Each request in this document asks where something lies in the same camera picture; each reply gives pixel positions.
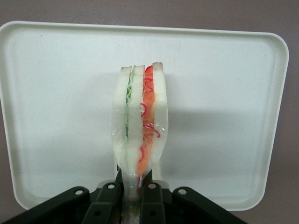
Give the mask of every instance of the white tray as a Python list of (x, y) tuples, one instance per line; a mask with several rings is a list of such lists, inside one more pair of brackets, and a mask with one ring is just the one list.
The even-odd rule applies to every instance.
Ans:
[(31, 208), (114, 178), (121, 66), (163, 62), (162, 177), (227, 210), (263, 197), (288, 63), (270, 33), (10, 22), (0, 28), (1, 105), (14, 194)]

